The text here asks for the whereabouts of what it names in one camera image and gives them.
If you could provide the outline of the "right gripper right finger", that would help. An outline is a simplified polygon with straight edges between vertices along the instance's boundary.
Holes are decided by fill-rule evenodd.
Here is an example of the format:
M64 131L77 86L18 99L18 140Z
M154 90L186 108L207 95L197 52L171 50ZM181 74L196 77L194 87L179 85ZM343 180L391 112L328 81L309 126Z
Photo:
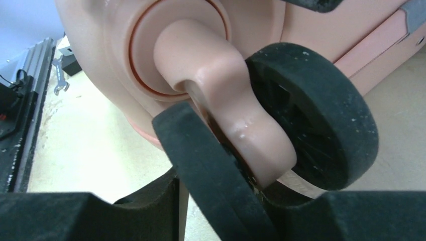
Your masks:
M261 199L282 240L425 240L424 191L328 191L311 199L275 182Z

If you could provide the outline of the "pink suitcase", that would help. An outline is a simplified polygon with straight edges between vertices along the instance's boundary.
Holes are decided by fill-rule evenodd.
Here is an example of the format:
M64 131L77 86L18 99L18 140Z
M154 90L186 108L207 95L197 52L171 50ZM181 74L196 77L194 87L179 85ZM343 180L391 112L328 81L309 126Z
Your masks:
M379 132L364 95L425 1L56 1L92 83L162 149L222 240L282 240L261 191L348 191Z

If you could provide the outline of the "silver wrench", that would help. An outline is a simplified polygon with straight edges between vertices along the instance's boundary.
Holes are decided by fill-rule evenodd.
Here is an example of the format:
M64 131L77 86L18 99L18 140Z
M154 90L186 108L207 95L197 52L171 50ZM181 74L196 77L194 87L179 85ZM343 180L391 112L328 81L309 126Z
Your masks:
M56 96L59 95L60 91L67 91L69 88L69 83L65 80L64 71L62 69L62 59L63 55L60 58L55 58L52 61L52 65L56 68L56 76L57 76L57 85L54 88L54 94Z

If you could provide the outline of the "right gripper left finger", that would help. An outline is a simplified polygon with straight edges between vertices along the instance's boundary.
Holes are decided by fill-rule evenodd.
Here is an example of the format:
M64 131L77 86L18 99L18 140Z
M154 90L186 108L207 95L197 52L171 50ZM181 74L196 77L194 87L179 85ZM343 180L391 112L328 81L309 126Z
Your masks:
M89 192L1 195L1 240L177 240L169 170L113 204Z

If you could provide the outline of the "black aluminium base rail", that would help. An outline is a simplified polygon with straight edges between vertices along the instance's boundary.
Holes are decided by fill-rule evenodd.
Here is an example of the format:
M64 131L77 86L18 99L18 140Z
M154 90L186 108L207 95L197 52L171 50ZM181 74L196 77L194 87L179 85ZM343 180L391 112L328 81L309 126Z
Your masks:
M1 88L18 95L1 111L1 193L27 191L55 47L46 38L1 67Z

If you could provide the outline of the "white square device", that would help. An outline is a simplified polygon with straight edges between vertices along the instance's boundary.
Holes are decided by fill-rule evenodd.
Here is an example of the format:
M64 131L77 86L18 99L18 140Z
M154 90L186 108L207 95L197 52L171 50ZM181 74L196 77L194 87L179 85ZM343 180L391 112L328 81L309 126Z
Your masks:
M70 56L74 54L66 35L59 41L57 49L63 56Z

